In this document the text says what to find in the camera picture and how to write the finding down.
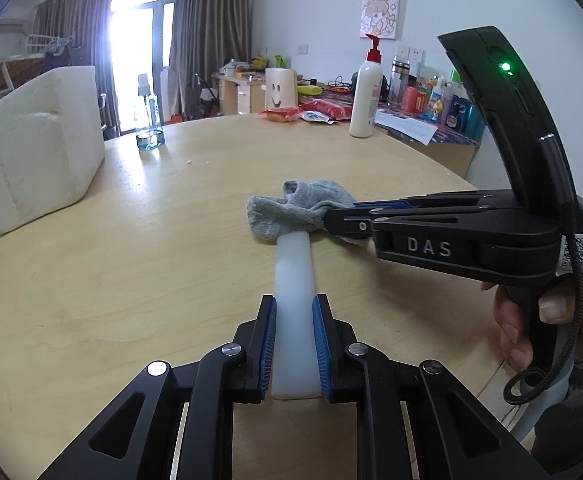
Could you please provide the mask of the right hand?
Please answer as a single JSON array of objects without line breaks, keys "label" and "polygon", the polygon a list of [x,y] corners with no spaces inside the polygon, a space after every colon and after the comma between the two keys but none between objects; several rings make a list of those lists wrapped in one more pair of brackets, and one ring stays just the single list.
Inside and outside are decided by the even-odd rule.
[{"label": "right hand", "polygon": [[[575,292],[566,275],[552,290],[539,299],[539,318],[549,325],[569,324],[575,313]],[[492,314],[500,326],[500,346],[509,366],[516,372],[525,370],[532,362],[532,344],[527,337],[525,318],[518,304],[508,297],[506,289],[497,286]],[[583,315],[576,350],[576,360],[583,361]]]}]

